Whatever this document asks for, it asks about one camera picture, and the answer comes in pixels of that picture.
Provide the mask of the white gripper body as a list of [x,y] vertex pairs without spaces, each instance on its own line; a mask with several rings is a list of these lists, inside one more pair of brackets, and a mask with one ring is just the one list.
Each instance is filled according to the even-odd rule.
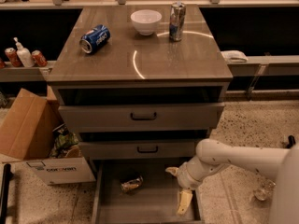
[[184,162],[178,168],[178,184],[187,190],[195,190],[201,184],[202,181],[199,179],[200,165],[194,161]]

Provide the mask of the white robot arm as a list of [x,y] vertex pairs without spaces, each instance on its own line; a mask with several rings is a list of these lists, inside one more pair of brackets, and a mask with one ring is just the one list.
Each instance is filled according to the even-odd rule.
[[189,161],[165,169],[177,178],[181,187],[178,215],[187,212],[192,192],[203,180],[219,172],[226,164],[252,171],[276,183],[269,224],[299,224],[298,145],[291,148],[232,147],[213,139],[201,140]]

